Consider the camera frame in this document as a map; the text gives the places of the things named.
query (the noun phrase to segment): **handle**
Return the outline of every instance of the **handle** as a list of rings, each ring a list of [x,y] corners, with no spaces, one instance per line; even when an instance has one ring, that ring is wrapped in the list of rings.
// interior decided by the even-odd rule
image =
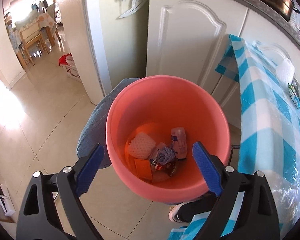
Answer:
[[[296,7],[293,7],[292,10],[294,10],[296,13],[300,13],[300,10]]]

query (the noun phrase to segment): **person's leg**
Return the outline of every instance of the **person's leg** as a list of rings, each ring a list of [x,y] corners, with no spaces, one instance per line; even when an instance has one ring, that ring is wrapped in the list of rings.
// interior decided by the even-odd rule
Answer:
[[[174,222],[188,222],[190,223],[194,215],[211,211],[217,197],[212,192],[207,192],[201,199],[193,202],[185,202],[175,206],[169,214],[169,218]]]

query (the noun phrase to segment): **red object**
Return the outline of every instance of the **red object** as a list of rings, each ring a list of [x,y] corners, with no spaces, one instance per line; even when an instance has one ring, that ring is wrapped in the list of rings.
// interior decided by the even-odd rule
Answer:
[[[149,184],[130,168],[125,150],[139,132],[152,139],[171,143],[171,129],[184,127],[187,159],[179,161],[170,179]],[[198,85],[174,76],[142,78],[127,86],[116,97],[106,122],[106,144],[114,170],[136,194],[163,203],[193,200],[208,186],[192,157],[192,145],[201,141],[210,154],[223,164],[229,160],[230,133],[221,107]]]
[[[69,56],[69,55],[72,56],[71,53],[69,53],[69,54],[63,55],[63,56],[59,59],[59,67],[60,67],[61,64],[62,64],[62,65],[68,65],[68,66],[69,66],[69,64],[66,62],[66,57]]]

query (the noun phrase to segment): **tablecloth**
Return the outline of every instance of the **tablecloth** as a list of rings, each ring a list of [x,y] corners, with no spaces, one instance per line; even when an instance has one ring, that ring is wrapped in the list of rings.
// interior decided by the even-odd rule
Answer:
[[[49,27],[52,30],[55,21],[51,18],[51,16],[45,12],[38,16],[39,26],[40,28]]]
[[[300,217],[300,110],[258,46],[230,35],[216,71],[240,81],[241,148],[238,171],[265,173],[283,238]]]
[[[9,35],[9,39],[15,54],[19,52],[19,45],[22,43],[20,33],[18,30],[15,30],[13,33]]]

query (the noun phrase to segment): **red lid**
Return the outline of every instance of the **red lid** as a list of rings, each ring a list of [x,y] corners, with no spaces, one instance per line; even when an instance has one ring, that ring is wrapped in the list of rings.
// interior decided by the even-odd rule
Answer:
[[[59,59],[59,66],[60,66],[61,64],[63,64],[63,65],[69,65],[69,64],[66,62],[66,57],[69,56],[69,55],[71,55],[71,53],[66,54],[66,55],[63,55],[63,56]]]

